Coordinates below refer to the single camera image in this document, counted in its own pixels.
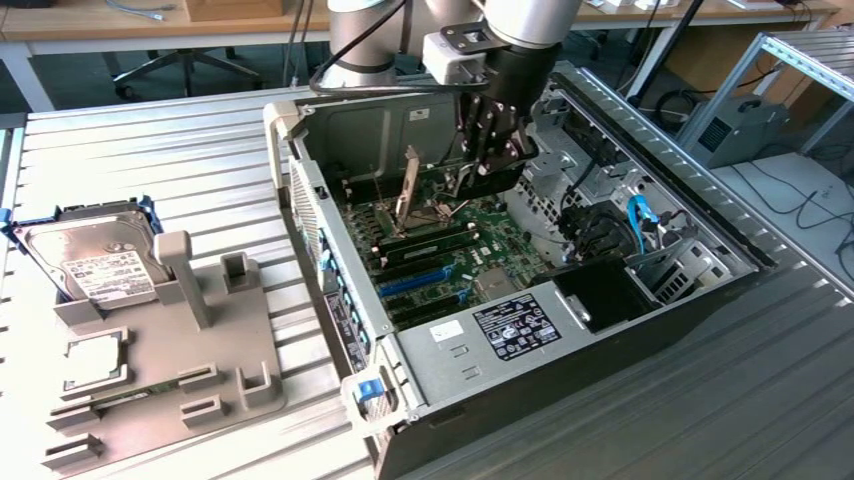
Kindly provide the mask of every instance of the black cable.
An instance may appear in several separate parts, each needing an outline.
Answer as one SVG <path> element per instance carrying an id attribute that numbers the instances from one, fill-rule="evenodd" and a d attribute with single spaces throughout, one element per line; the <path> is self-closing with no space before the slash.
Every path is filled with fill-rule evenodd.
<path id="1" fill-rule="evenodd" d="M 486 90 L 490 86 L 488 82 L 478 82 L 478 83 L 467 83 L 464 85 L 434 85 L 434 84 L 420 84 L 420 85 L 371 85 L 363 87 L 324 87 L 320 85 L 320 80 L 323 79 L 323 75 L 327 70 L 335 63 L 344 58 L 344 56 L 350 53 L 350 51 L 368 38 L 374 32 L 376 32 L 380 27 L 388 22 L 391 17 L 395 16 L 398 11 L 406 5 L 408 0 L 398 0 L 398 2 L 391 6 L 388 11 L 383 13 L 380 18 L 374 22 L 362 34 L 356 38 L 354 38 L 347 45 L 330 57 L 330 59 L 323 62 L 320 68 L 311 76 L 311 80 L 308 85 L 311 90 L 316 93 L 366 93 L 366 94 L 396 94 L 396 93 L 447 93 L 447 92 L 478 92 Z"/>
<path id="2" fill-rule="evenodd" d="M 451 158 L 451 152 L 454 152 L 454 145 L 456 144 L 456 138 L 459 137 L 459 133 L 460 133 L 459 131 L 454 132 L 454 136 L 451 137 L 451 142 L 448 143 L 448 148 L 444 151 L 442 158 L 439 158 L 438 165 L 444 165 L 444 162 L 447 162 L 448 159 Z"/>
<path id="3" fill-rule="evenodd" d="M 308 22 L 311 22 L 311 11 L 315 9 L 315 0 L 308 0 L 308 11 L 306 12 L 306 22 L 303 23 L 303 31 L 299 37 L 299 45 L 303 48 L 303 54 L 296 59 L 296 65 L 294 66 L 294 79 L 296 82 L 291 81 L 291 86 L 296 86 L 299 83 L 299 66 L 303 64 L 303 58 L 306 59 L 306 70 L 308 70 L 308 52 L 306 51 L 306 35 L 308 33 Z"/>
<path id="4" fill-rule="evenodd" d="M 566 203 L 566 199 L 570 198 L 570 195 L 573 194 L 573 192 L 578 190 L 578 187 L 582 185 L 583 181 L 587 180 L 587 177 L 590 176 L 590 173 L 593 172 L 593 169 L 595 166 L 597 166 L 597 159 L 591 157 L 590 163 L 585 166 L 585 171 L 578 176 L 578 179 L 575 179 L 575 182 L 573 183 L 573 185 L 567 187 L 566 192 L 563 192 L 563 197 L 561 198 L 561 210 L 563 210 L 563 204 Z"/>
<path id="5" fill-rule="evenodd" d="M 753 183 L 750 183 L 750 181 L 747 180 L 747 177 L 745 177 L 745 175 L 738 170 L 738 168 L 735 168 L 735 165 L 731 165 L 731 167 L 733 167 L 733 170 L 735 171 L 735 173 L 738 174 L 738 176 L 741 177 L 741 179 L 747 184 L 747 187 L 750 188 L 750 190 L 753 190 L 753 193 L 757 194 L 757 196 L 759 197 L 759 200 L 762 200 L 762 203 L 765 203 L 765 206 L 769 207 L 769 210 L 771 210 L 774 213 L 777 213 L 779 215 L 789 215 L 790 213 L 794 213 L 798 210 L 801 210 L 803 208 L 803 205 L 806 203 L 809 203 L 807 201 L 805 201 L 803 203 L 798 204 L 798 206 L 794 207 L 790 210 L 781 210 L 781 209 L 775 208 L 774 205 L 771 205 L 771 203 L 767 201 L 767 199 L 762 196 L 762 194 L 759 193 L 759 190 L 757 189 L 757 187 L 754 187 Z"/>
<path id="6" fill-rule="evenodd" d="M 839 245 L 837 246 L 835 249 L 835 255 L 837 258 L 839 260 L 839 266 L 842 267 L 842 271 L 845 272 L 845 274 L 849 276 L 849 278 L 851 279 L 851 281 L 854 282 L 854 275 L 851 275 L 851 272 L 847 268 L 847 265 L 845 264 L 845 261 L 842 259 L 842 253 L 845 251 L 846 248 L 853 248 L 854 247 L 854 242 L 849 242 L 849 238 L 851 237 L 851 234 L 854 234 L 854 211 L 851 212 L 846 212 L 843 214 L 837 215 L 834 212 L 831 212 L 827 208 L 825 208 L 825 206 L 818 203 L 815 200 L 813 200 L 813 197 L 817 195 L 818 191 L 814 191 L 810 195 L 805 194 L 801 189 L 798 187 L 795 187 L 795 185 L 783 180 L 782 178 L 777 177 L 775 175 L 773 175 L 771 173 L 769 173 L 765 169 L 762 169 L 759 167 L 759 165 L 757 165 L 754 162 L 747 162 L 763 175 L 766 175 L 769 178 L 777 180 L 778 182 L 781 182 L 782 184 L 787 185 L 795 192 L 798 192 L 798 194 L 805 198 L 803 203 L 793 210 L 789 211 L 783 211 L 783 210 L 778 210 L 775 209 L 770 203 L 767 202 L 767 200 L 765 199 L 765 197 L 762 196 L 762 194 L 759 193 L 759 191 L 757 190 L 757 188 L 754 187 L 754 185 L 750 183 L 750 181 L 747 181 L 747 178 L 745 177 L 745 175 L 742 175 L 742 173 L 738 171 L 738 168 L 735 168 L 735 165 L 731 166 L 733 170 L 735 171 L 735 173 L 738 174 L 738 176 L 742 178 L 742 180 L 745 181 L 745 183 L 747 184 L 747 186 L 750 187 L 750 189 L 757 193 L 757 195 L 759 196 L 759 199 L 762 200 L 762 202 L 765 203 L 765 205 L 769 207 L 769 209 L 771 209 L 773 212 L 779 213 L 779 214 L 789 214 L 793 213 L 794 211 L 798 211 L 798 216 L 795 218 L 795 225 L 798 226 L 799 229 L 802 230 L 809 230 L 810 228 L 815 228 L 819 225 L 823 225 L 834 220 L 845 220 L 850 226 L 849 232 L 845 235 L 845 238 L 842 239 L 842 241 L 839 242 Z M 851 200 L 854 200 L 854 192 L 851 191 L 851 187 L 846 184 L 845 185 L 846 191 L 849 192 L 849 195 L 851 196 Z M 806 205 L 809 204 L 815 205 L 818 208 L 821 208 L 829 215 L 830 217 L 826 218 L 825 220 L 813 223 L 811 225 L 803 225 L 801 223 L 801 214 L 803 213 L 803 209 L 806 208 Z"/>
<path id="7" fill-rule="evenodd" d="M 306 5 L 306 0 L 299 0 L 299 4 L 296 5 L 296 16 L 294 17 L 294 24 L 291 25 L 291 36 L 288 37 L 288 46 L 287 53 L 284 56 L 284 67 L 282 68 L 282 86 L 288 86 L 288 67 L 291 64 L 291 50 L 294 46 L 294 40 L 296 39 L 296 30 L 299 29 L 299 19 L 303 17 L 303 6 Z"/>
<path id="8" fill-rule="evenodd" d="M 585 231 L 582 232 L 582 239 L 579 244 L 587 244 L 590 243 L 590 239 L 586 239 L 586 237 L 583 237 L 583 235 L 590 232 L 590 228 L 593 227 L 593 222 L 597 219 L 605 219 L 605 220 L 610 220 L 611 223 L 614 223 L 619 229 L 619 233 L 623 236 L 623 239 L 629 240 L 629 243 L 631 243 L 631 246 L 634 247 L 634 251 L 639 252 L 641 248 L 638 246 L 638 237 L 635 236 L 634 232 L 631 231 L 631 227 L 629 225 L 626 225 L 626 222 L 621 221 L 619 218 L 617 218 L 614 216 L 613 213 L 610 212 L 599 212 L 595 215 L 593 215 L 590 217 L 590 219 L 587 220 L 587 225 L 585 227 Z"/>
<path id="9" fill-rule="evenodd" d="M 759 69 L 758 61 L 757 61 L 757 70 L 762 72 L 762 70 Z M 762 81 L 765 77 L 771 75 L 774 72 L 777 72 L 777 67 L 771 68 L 770 71 L 762 73 L 753 80 L 739 83 L 735 88 L 753 85 L 754 83 Z M 675 98 L 683 99 L 689 104 L 689 112 L 690 112 L 694 110 L 694 107 L 697 107 L 697 104 L 701 102 L 701 100 L 695 97 L 695 95 L 706 95 L 717 92 L 718 90 L 690 90 L 685 88 L 665 92 L 659 97 L 658 101 L 655 102 L 655 108 L 653 110 L 653 119 L 665 130 L 670 132 L 675 132 L 682 127 L 683 122 L 671 122 L 670 120 L 665 119 L 665 106 L 667 105 L 667 102 L 670 102 Z"/>
<path id="10" fill-rule="evenodd" d="M 653 25 L 653 20 L 655 19 L 655 13 L 658 12 L 658 6 L 661 4 L 661 0 L 655 0 L 655 6 L 653 7 L 653 13 L 650 14 L 650 18 L 646 21 L 646 26 L 643 27 L 643 33 L 647 33 L 647 31 L 650 30 L 650 25 Z M 641 46 L 641 44 L 643 43 L 642 38 L 638 38 L 638 41 L 635 42 L 634 46 L 631 47 L 631 51 L 629 52 L 629 57 L 626 58 L 626 63 L 623 63 L 623 68 L 619 71 L 619 76 L 617 77 L 617 83 L 614 83 L 614 90 L 617 90 L 621 87 L 621 82 L 623 81 L 623 75 L 626 74 L 626 69 L 629 68 L 629 65 L 631 65 L 631 59 L 634 58 L 635 54 L 638 53 L 638 47 Z"/>

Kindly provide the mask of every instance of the gray device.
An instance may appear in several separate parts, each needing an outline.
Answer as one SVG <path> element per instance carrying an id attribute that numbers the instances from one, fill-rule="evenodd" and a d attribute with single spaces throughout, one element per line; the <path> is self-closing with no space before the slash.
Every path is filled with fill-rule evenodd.
<path id="1" fill-rule="evenodd" d="M 687 132 L 709 102 L 701 103 L 679 133 Z M 789 122 L 785 105 L 771 103 L 758 95 L 742 95 L 723 102 L 715 117 L 689 152 L 706 166 L 718 168 L 753 160 Z"/>
<path id="2" fill-rule="evenodd" d="M 662 166 L 670 150 L 646 149 L 633 134 L 647 129 L 623 128 L 602 110 L 607 93 L 566 75 L 534 107 L 539 156 L 503 193 L 468 201 L 452 192 L 470 167 L 459 152 L 444 158 L 450 95 L 295 107 L 286 222 L 379 478 L 666 348 L 769 265 Z M 410 150 L 422 169 L 407 199 L 424 223 L 400 232 L 390 210 Z M 631 230 L 638 197 L 658 216 Z"/>
<path id="3" fill-rule="evenodd" d="M 171 272 L 154 257 L 160 222 L 148 197 L 56 208 L 39 219 L 3 216 L 3 233 L 51 278 L 63 301 L 111 310 L 156 298 Z"/>

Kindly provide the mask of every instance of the motherboard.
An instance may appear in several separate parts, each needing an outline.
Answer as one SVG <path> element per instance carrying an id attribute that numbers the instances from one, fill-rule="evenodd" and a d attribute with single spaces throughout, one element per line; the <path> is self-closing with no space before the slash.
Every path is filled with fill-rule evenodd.
<path id="1" fill-rule="evenodd" d="M 407 329 L 522 290 L 554 266 L 530 244 L 496 196 L 458 201 L 415 192 L 399 226 L 398 196 L 340 204 L 375 290 L 398 328 Z"/>

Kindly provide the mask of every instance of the slotted metal table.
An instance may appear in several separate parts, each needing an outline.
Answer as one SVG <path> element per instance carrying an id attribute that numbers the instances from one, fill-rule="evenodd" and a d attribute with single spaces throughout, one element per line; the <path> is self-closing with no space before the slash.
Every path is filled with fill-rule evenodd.
<path id="1" fill-rule="evenodd" d="M 587 91 L 606 90 L 595 80 Z M 76 478 L 372 478 L 339 380 L 278 219 L 262 106 L 307 95 L 264 91 L 29 116 L 0 135 L 3 206 L 85 203 L 150 193 L 167 229 L 194 238 L 195 265 L 244 250 L 262 265 L 284 410 Z M 841 478 L 854 473 L 854 306 L 821 270 L 691 177 L 685 154 L 615 96 L 602 107 L 683 171 L 693 187 L 770 252 L 763 285 L 677 345 L 407 478 Z M 59 352 L 53 289 L 16 251 L 0 272 L 0 477 L 55 479 L 41 467 L 44 355 Z"/>
<path id="2" fill-rule="evenodd" d="M 0 138 L 9 175 L 3 206 L 112 201 L 146 193 L 167 231 L 192 236 L 194 266 L 246 251 L 262 266 L 288 405 L 276 414 L 139 455 L 77 478 L 372 478 L 350 432 L 339 381 L 279 219 L 262 107 L 306 91 L 264 91 L 29 116 Z M 60 351 L 51 286 L 12 250 L 3 262 L 0 477 L 57 478 L 41 467 L 56 399 L 40 359 Z"/>

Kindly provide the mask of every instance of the floor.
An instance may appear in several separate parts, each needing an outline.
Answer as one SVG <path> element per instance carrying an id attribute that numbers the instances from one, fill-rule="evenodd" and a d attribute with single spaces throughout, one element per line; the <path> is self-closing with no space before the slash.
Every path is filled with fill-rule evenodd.
<path id="1" fill-rule="evenodd" d="M 609 83 L 615 86 L 622 75 L 621 83 L 625 83 L 634 72 L 630 65 L 623 72 L 626 58 L 631 52 L 631 45 L 626 42 L 625 31 L 611 31 L 609 40 L 599 50 L 594 60 L 591 52 L 594 42 L 579 33 L 573 33 L 563 42 L 562 59 L 570 60 L 577 66 L 586 67 Z M 308 46 L 308 63 L 316 66 L 323 58 L 324 46 L 314 44 Z M 263 78 L 264 88 L 283 86 L 282 71 L 284 65 L 284 48 L 280 45 L 259 45 L 239 47 L 236 49 L 239 59 L 236 63 L 255 70 Z M 226 58 L 224 49 L 210 52 L 211 55 Z M 126 69 L 134 68 L 148 60 L 146 52 L 122 52 L 118 59 Z M 100 54 L 45 55 L 33 58 L 36 71 L 44 83 L 45 89 L 59 109 L 81 108 L 127 103 L 115 92 L 107 65 Z M 400 62 L 403 73 L 415 73 L 415 62 L 403 59 Z M 228 72 L 223 72 L 208 65 L 198 65 L 192 77 L 196 95 L 214 95 L 239 92 L 252 88 L 251 81 L 242 79 Z M 130 83 L 135 91 L 136 101 L 166 100 L 183 96 L 183 77 L 180 66 L 170 66 L 147 77 Z M 646 95 L 642 108 L 654 106 L 661 95 L 674 89 L 686 88 L 687 85 L 670 72 L 663 71 Z M 674 105 L 679 110 L 686 106 Z M 15 82 L 5 66 L 0 64 L 0 114 L 27 111 L 27 102 L 17 91 Z M 806 132 L 790 134 L 779 139 L 783 144 L 798 145 L 809 135 L 809 130 L 817 128 L 818 122 Z M 821 162 L 826 168 L 839 175 L 849 183 L 854 182 L 854 152 L 850 148 L 847 132 L 854 126 L 854 118 L 846 119 L 831 132 L 823 145 L 829 147 L 821 150 Z M 770 154 L 783 153 L 785 149 L 777 149 Z"/>

